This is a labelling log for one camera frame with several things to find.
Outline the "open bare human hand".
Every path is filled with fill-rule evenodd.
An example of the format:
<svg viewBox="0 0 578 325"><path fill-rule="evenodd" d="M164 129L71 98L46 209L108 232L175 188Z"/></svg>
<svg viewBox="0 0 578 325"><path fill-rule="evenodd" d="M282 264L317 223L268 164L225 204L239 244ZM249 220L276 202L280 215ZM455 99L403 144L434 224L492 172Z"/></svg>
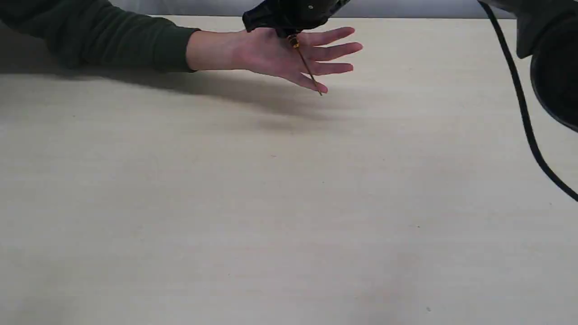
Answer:
<svg viewBox="0 0 578 325"><path fill-rule="evenodd" d="M363 45L359 42L337 44L337 41L353 35L354 32L355 29L352 27L341 27L324 32L302 32L297 35L302 53L314 77L353 71L353 64L336 60L363 49ZM237 41L233 51L235 68L282 78L300 87L316 91L297 51L287 39L278 37L273 29L258 28L252 32L236 32L234 35ZM322 94L328 92L327 86L320 82L318 85Z"/></svg>

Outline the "forearm in dark green sleeve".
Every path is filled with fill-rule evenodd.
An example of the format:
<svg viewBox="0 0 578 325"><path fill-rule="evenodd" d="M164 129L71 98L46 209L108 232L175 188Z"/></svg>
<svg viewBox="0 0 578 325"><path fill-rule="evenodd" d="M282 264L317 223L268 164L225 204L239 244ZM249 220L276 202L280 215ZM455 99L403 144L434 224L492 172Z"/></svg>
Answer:
<svg viewBox="0 0 578 325"><path fill-rule="evenodd" d="M68 67L97 65L163 71L244 68L242 36L180 27L128 12L107 0L3 0L1 21L45 41Z"/></svg>

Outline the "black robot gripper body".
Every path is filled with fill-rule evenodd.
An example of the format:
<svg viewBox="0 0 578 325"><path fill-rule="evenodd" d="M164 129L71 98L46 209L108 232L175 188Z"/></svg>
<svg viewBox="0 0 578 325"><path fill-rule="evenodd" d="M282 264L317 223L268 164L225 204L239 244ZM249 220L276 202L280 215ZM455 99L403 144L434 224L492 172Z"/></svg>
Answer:
<svg viewBox="0 0 578 325"><path fill-rule="evenodd" d="M242 21L248 32L275 28L299 33L326 24L348 3L348 0L263 0L244 12Z"/></svg>

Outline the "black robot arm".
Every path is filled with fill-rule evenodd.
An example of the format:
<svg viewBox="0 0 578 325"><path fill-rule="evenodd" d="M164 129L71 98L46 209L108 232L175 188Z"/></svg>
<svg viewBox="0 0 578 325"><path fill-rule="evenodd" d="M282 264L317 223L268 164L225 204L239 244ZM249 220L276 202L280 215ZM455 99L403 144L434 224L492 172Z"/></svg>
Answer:
<svg viewBox="0 0 578 325"><path fill-rule="evenodd" d="M281 38L315 29L346 6L346 0L263 0L242 14L246 31L272 28ZM558 123L578 129L578 4L575 0L481 0L516 19L518 58L531 58L529 76L543 109Z"/></svg>

